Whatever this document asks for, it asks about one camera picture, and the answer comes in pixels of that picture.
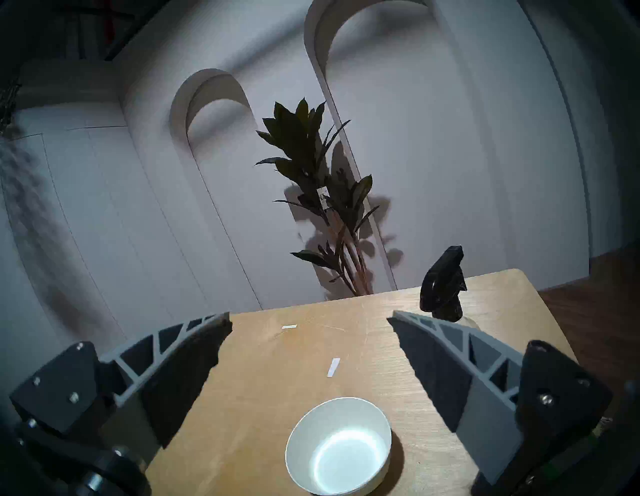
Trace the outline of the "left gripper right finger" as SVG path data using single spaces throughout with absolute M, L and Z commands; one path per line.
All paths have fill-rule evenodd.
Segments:
M 479 472 L 473 485 L 550 485 L 596 444 L 613 393 L 544 340 L 524 353 L 474 327 L 388 318 L 436 411 Z

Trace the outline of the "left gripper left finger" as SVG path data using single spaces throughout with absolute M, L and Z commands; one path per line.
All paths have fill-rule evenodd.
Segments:
M 72 344 L 10 394 L 24 422 L 78 444 L 124 447 L 150 463 L 199 397 L 232 332 L 228 312 L 175 324 L 98 357 Z

